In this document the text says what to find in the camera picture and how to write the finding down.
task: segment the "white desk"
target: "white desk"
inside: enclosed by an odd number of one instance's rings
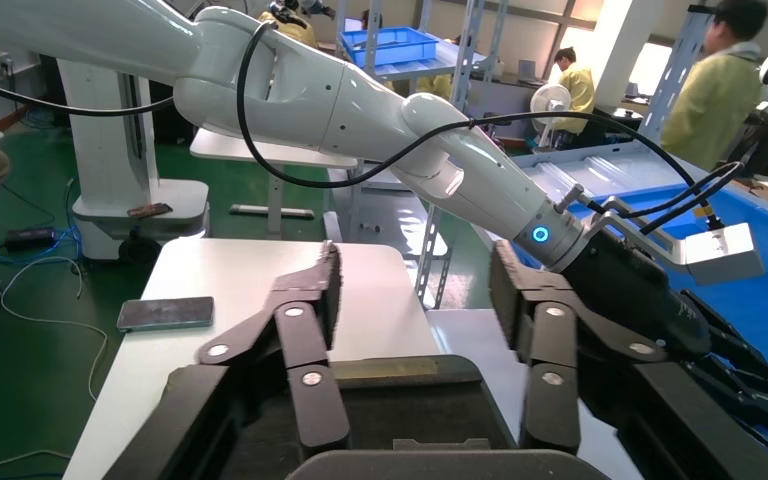
[[[401,255],[340,245],[343,290],[333,361],[436,355],[439,349]],[[308,268],[319,243],[175,240],[163,248],[143,300],[213,296],[210,328],[130,333],[116,355],[65,480],[101,479],[151,414],[173,370],[211,338],[258,312],[275,277]]]
[[[283,171],[286,165],[314,168],[334,168],[351,170],[357,167],[358,162],[354,158],[336,157],[324,155],[304,148],[287,147],[271,143],[255,142],[257,149],[263,158],[272,166]],[[249,152],[246,142],[239,138],[220,135],[205,129],[199,129],[195,140],[190,145],[190,154],[199,158],[212,158],[217,160],[236,160],[240,162],[254,162],[255,159]],[[281,217],[313,218],[313,210],[281,208],[281,199],[284,193],[284,182],[278,178],[269,176],[269,200],[267,206],[257,205],[232,205],[231,213],[247,213],[267,216],[267,238],[279,240],[281,238]]]

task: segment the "green floor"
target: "green floor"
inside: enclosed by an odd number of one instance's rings
[[[71,137],[57,130],[21,131],[9,134],[2,148],[13,164],[7,185],[54,213],[55,226],[65,228],[63,193],[76,171]],[[200,180],[210,186],[214,237],[265,238],[265,218],[226,213],[232,203],[266,203],[267,177],[258,166],[195,159],[184,146],[158,146],[157,162],[163,177]],[[303,168],[289,169],[289,173],[324,176],[321,171]],[[285,205],[313,208],[317,217],[313,221],[285,219],[285,240],[324,238],[321,195],[286,186]],[[43,220],[45,215],[0,190],[0,241],[7,230]],[[454,243],[443,308],[487,308],[489,252],[461,220],[447,216],[441,232]],[[64,245],[59,253],[74,256],[74,247]],[[0,265],[0,281],[6,284],[20,268]],[[119,308],[125,300],[140,297],[149,275],[144,267],[94,268],[86,274],[82,297],[76,299],[78,280],[66,264],[37,266],[22,276],[6,301],[27,316],[77,321],[107,332],[111,344],[93,381],[93,390],[98,392],[121,341],[114,325]],[[38,449],[67,454],[74,450],[93,407],[87,376],[100,342],[100,335],[86,329],[22,321],[0,307],[0,460]],[[0,467],[0,478],[62,472],[65,467],[64,460],[35,457]]]

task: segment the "robotic hand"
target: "robotic hand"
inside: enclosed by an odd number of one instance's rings
[[[327,6],[323,5],[319,0],[283,0],[275,1],[269,4],[269,12],[281,23],[292,23],[299,25],[302,28],[307,28],[305,22],[301,21],[295,16],[295,11],[301,7],[302,14],[310,18],[312,15],[322,14],[326,15],[334,20],[337,16],[337,12]]]
[[[291,1],[295,2],[295,4],[298,5],[298,2],[296,0],[291,0]],[[275,20],[278,20],[281,23],[292,23],[294,25],[298,25],[304,28],[305,30],[307,30],[307,23],[305,23],[300,18],[296,17],[295,12],[286,4],[282,5],[279,2],[270,3],[269,13],[271,13],[272,16],[275,17]]]
[[[301,6],[316,12],[320,5]],[[224,8],[205,9],[190,22],[161,0],[0,1],[1,40],[173,85],[175,105],[190,122],[237,137],[237,73],[259,25]],[[256,139],[377,161],[431,130],[468,120],[443,99],[403,99],[356,66],[274,31],[255,47],[244,94]],[[555,205],[480,129],[434,136],[391,171],[427,201],[563,273],[592,310],[664,340],[667,348],[709,351],[705,320],[670,290],[660,267],[608,233],[607,227],[627,222],[605,213],[585,228],[566,210],[569,202]],[[645,245],[647,253],[683,271],[708,275],[708,281],[712,272],[728,270],[722,265],[735,255],[750,257],[739,274],[757,274],[748,228],[731,228],[667,249],[637,230],[623,232],[631,244]],[[667,238],[660,230],[653,234],[662,244]]]
[[[311,15],[322,14],[329,17],[331,20],[337,17],[337,11],[328,5],[323,5],[320,2],[315,2],[309,7],[302,7],[302,13],[310,17]]]

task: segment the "yellow jacket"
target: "yellow jacket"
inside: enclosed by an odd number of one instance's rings
[[[590,67],[583,67],[573,63],[567,71],[561,74],[561,79],[558,83],[570,92],[572,97],[570,110],[573,112],[593,113],[596,89],[593,87],[593,74],[590,71]],[[563,118],[554,124],[554,128],[555,130],[566,130],[578,135],[584,130],[586,125],[587,120],[583,118]]]
[[[433,93],[448,102],[452,98],[452,76],[422,77],[416,81],[416,91],[419,93]]]
[[[316,35],[313,33],[313,25],[311,25],[310,22],[299,17],[298,15],[296,15],[296,18],[305,22],[307,24],[307,28],[302,28],[292,23],[277,22],[278,31],[294,40],[304,43],[310,48],[319,48],[319,46],[316,43]],[[259,22],[265,22],[267,20],[275,20],[275,17],[273,17],[272,14],[269,12],[263,12],[263,15],[261,15],[260,18],[258,18]]]
[[[664,122],[661,146],[710,171],[760,101],[761,81],[753,63],[731,55],[708,57],[690,71]]]

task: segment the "blue plastic bin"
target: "blue plastic bin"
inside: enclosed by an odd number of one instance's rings
[[[343,48],[358,67],[366,65],[366,34],[366,30],[340,34]],[[378,30],[375,66],[435,58],[438,41],[410,27],[382,28]]]
[[[648,208],[669,200],[684,190],[684,185],[659,187],[618,195],[636,210]],[[766,274],[762,277],[700,287],[689,275],[667,270],[670,283],[676,290],[692,290],[717,312],[730,321],[768,360],[768,210],[740,195],[723,190],[714,195],[711,205],[727,225],[748,222],[764,262]],[[581,205],[570,208],[576,216],[584,218],[590,211]],[[703,219],[688,212],[665,226],[676,237],[685,238],[705,231]],[[521,249],[516,249],[520,260],[530,267],[538,267],[536,260]]]

